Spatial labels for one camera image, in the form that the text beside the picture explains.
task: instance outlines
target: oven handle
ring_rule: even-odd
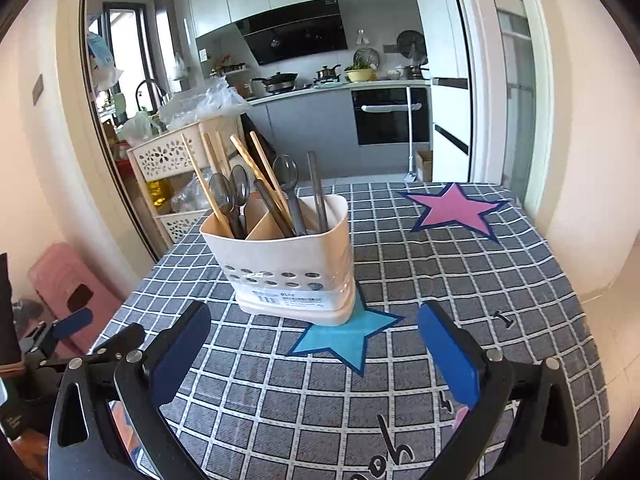
[[[422,108],[422,103],[416,103],[411,105],[411,111],[415,112]],[[407,111],[406,105],[362,105],[360,109],[363,112],[369,114],[386,114],[389,112],[405,112]]]

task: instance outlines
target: blue gripper pad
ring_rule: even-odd
[[[418,309],[418,331],[422,342],[431,353],[433,360],[442,372],[453,397],[470,409],[480,397],[480,376],[482,370],[474,365],[473,356],[465,353],[463,346],[470,334],[459,329],[436,302],[425,302]]]
[[[174,400],[178,388],[204,345],[211,328],[211,312],[194,301],[175,324],[156,336],[146,352],[149,364],[149,396],[159,408]]]
[[[56,339],[66,339],[76,332],[82,330],[85,326],[91,325],[94,321],[94,313],[88,307],[76,310],[73,314],[69,314],[64,319],[60,319],[53,327],[53,337]]]

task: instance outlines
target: pink star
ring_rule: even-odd
[[[413,231],[459,223],[495,241],[497,239],[484,219],[484,215],[497,210],[502,204],[508,202],[508,200],[485,202],[484,200],[467,198],[458,184],[447,184],[437,195],[402,194],[429,208],[420,217],[412,229]]]

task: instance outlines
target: star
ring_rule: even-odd
[[[331,352],[351,370],[363,376],[367,340],[404,317],[367,308],[362,299],[360,286],[356,286],[356,303],[349,320],[338,326],[311,325],[303,332],[288,355]]]
[[[460,184],[450,182],[438,194],[407,193],[398,194],[426,207],[412,233],[429,227],[442,227],[445,225],[460,224],[471,231],[484,235],[489,240],[498,241],[489,224],[484,219],[485,215],[500,209],[508,200],[495,200],[486,202],[468,198]]]

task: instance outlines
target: table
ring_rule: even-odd
[[[149,343],[193,300],[212,325],[180,391],[161,408],[185,448],[213,478],[342,480],[386,456],[376,420],[396,446],[409,443],[383,478],[417,479],[453,432],[459,405],[434,368],[415,327],[418,305],[435,298],[484,348],[510,360],[559,356],[570,380],[580,435],[582,478],[606,459],[609,415],[602,366],[580,303],[547,243],[513,193],[465,184],[470,198],[510,204],[486,216],[500,241],[463,227],[409,232],[422,208],[396,190],[436,193],[439,184],[346,184],[325,192],[350,200],[355,275],[367,306],[404,316],[369,339],[363,377],[327,352],[286,356],[307,323],[249,316],[198,234],[202,219],[158,262],[100,340],[141,323]],[[310,195],[310,189],[300,189]],[[496,460],[513,421],[504,411],[478,474]],[[152,471],[142,452],[138,466]]]

